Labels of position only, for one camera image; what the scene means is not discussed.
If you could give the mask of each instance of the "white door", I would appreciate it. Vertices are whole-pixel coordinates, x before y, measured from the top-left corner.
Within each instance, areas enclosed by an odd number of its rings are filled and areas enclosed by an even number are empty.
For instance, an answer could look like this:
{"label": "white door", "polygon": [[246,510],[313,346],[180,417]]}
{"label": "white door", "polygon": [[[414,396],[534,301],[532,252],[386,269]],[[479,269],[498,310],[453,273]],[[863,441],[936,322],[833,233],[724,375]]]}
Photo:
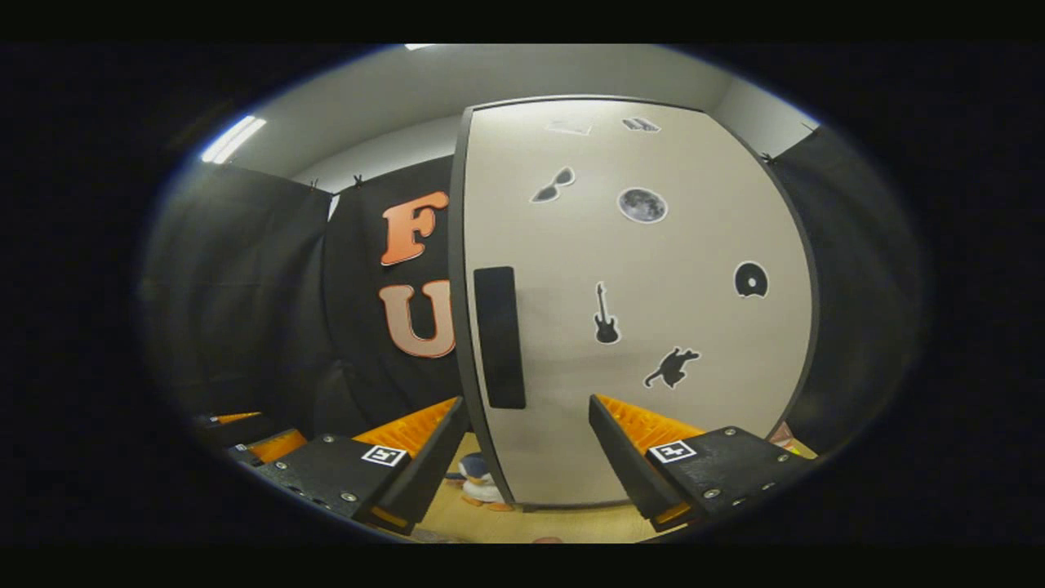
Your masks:
{"label": "white door", "polygon": [[[627,500],[587,422],[593,394],[773,432],[810,349],[812,269],[746,146],[706,114],[621,99],[479,108],[465,132],[463,361],[516,503]],[[514,279],[525,408],[491,406],[483,351],[513,343],[478,324],[489,267]]]}

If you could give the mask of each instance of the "ceiling light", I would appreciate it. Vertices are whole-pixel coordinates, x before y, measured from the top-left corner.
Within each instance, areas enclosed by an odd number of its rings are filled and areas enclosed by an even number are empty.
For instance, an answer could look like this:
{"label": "ceiling light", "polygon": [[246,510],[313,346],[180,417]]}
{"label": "ceiling light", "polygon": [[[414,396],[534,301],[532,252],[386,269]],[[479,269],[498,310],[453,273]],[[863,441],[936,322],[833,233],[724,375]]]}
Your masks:
{"label": "ceiling light", "polygon": [[233,151],[239,148],[239,145],[251,138],[251,135],[256,133],[264,123],[264,120],[253,116],[243,118],[207,147],[202,159],[205,162],[225,163]]}

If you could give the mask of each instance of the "door handle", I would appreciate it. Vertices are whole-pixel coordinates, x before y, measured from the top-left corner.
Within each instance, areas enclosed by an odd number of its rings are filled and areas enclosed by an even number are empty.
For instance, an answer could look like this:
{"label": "door handle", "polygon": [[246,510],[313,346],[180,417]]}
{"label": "door handle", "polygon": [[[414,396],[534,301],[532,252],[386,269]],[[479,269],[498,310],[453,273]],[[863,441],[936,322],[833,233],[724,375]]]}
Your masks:
{"label": "door handle", "polygon": [[473,272],[475,324],[483,348],[483,373],[490,408],[526,408],[522,352],[519,347],[515,269],[483,267]]}

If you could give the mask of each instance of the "penguin toy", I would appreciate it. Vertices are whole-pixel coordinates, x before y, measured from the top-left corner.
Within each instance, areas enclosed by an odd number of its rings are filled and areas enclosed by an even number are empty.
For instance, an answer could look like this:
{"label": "penguin toy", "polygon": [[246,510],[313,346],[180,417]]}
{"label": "penguin toy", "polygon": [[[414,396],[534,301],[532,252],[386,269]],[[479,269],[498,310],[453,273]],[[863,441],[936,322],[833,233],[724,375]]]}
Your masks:
{"label": "penguin toy", "polygon": [[486,467],[486,460],[482,453],[469,453],[461,458],[458,464],[460,473],[450,472],[446,474],[446,479],[454,483],[463,483],[464,494],[461,498],[473,505],[482,507],[487,504],[491,511],[508,512],[514,511],[511,504],[506,504],[501,491],[493,484],[493,476],[490,469]]}

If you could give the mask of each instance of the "ceiling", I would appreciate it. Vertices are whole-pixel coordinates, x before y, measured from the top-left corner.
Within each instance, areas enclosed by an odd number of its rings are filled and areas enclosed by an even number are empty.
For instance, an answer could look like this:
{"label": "ceiling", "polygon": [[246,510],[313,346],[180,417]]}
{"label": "ceiling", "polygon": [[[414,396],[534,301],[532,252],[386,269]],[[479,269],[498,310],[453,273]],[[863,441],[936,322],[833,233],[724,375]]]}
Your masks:
{"label": "ceiling", "polygon": [[469,105],[535,95],[611,94],[710,111],[723,70],[655,45],[391,45],[256,109],[268,121],[236,165],[292,178],[359,142]]}

